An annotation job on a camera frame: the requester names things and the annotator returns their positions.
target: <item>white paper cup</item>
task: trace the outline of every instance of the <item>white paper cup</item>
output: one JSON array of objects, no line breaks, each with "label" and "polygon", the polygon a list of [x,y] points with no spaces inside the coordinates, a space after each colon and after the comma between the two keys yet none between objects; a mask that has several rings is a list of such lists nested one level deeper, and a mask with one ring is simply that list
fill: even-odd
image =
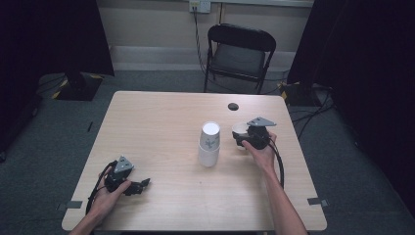
[{"label": "white paper cup", "polygon": [[219,157],[219,149],[220,146],[213,151],[207,151],[204,148],[202,148],[201,145],[199,145],[199,163],[206,167],[216,165],[217,159]]},{"label": "white paper cup", "polygon": [[220,146],[220,126],[214,121],[207,121],[202,127],[199,145],[206,151],[214,151]]},{"label": "white paper cup", "polygon": [[[246,134],[248,133],[248,125],[246,122],[238,122],[234,125],[232,125],[232,131],[238,134]],[[237,149],[239,150],[246,150],[246,148],[244,146],[236,146]]]}]

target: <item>black chair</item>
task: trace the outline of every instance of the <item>black chair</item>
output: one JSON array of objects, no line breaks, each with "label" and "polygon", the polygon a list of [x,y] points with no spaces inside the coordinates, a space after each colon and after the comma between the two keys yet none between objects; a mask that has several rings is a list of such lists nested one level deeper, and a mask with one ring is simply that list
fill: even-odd
[{"label": "black chair", "polygon": [[[220,74],[256,82],[260,94],[269,62],[277,43],[263,30],[242,27],[229,23],[217,24],[207,33],[208,52],[205,88],[208,88],[208,74]],[[212,41],[217,43],[213,54]]]}]

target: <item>gray carpet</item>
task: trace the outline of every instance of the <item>gray carpet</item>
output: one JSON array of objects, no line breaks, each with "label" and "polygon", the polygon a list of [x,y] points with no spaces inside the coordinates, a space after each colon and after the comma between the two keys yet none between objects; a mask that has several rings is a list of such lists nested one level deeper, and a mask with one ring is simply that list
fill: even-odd
[{"label": "gray carpet", "polygon": [[[40,83],[58,76],[44,76]],[[270,72],[267,79],[280,76]],[[204,75],[193,70],[117,71],[104,79],[92,102],[50,99],[56,88],[48,89],[59,81],[39,88],[44,100],[37,116],[0,164],[0,234],[67,234],[61,226],[65,213],[57,206],[70,200],[116,91],[202,92]],[[210,92],[255,93],[253,83],[222,77],[217,82],[220,86],[209,84]],[[262,93],[278,95],[276,84],[266,81]],[[289,108],[295,112],[292,119],[316,109]],[[296,125],[298,133],[304,123]],[[415,234],[414,219],[382,172],[355,147],[335,109],[314,117],[300,144],[319,197],[330,203],[324,208],[328,228],[311,234]]]}]

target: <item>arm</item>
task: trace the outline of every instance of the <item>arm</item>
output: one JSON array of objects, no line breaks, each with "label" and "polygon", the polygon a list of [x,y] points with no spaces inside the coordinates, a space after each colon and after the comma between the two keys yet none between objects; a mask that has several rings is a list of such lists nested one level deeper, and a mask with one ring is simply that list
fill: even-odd
[{"label": "arm", "polygon": [[[269,135],[273,141],[276,140],[277,136],[274,133],[270,132]],[[251,152],[262,171],[276,234],[307,234],[301,218],[278,180],[274,169],[275,156],[271,147],[267,146],[263,150],[258,150],[247,141],[243,141],[242,144]]]},{"label": "arm", "polygon": [[102,178],[98,188],[102,188],[98,191],[94,199],[94,204],[91,207],[89,213],[80,220],[80,222],[73,228],[70,235],[84,235],[89,234],[102,220],[111,212],[115,206],[119,196],[130,186],[131,181],[126,180],[119,187],[110,193],[107,188],[104,187],[104,177]]}]

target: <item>electrical outlet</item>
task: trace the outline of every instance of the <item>electrical outlet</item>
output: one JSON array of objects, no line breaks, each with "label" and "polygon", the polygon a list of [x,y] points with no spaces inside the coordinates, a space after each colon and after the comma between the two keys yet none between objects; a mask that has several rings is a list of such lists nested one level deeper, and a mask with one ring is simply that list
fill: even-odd
[{"label": "electrical outlet", "polygon": [[194,9],[198,13],[210,13],[209,1],[189,1],[189,12],[193,13]]}]

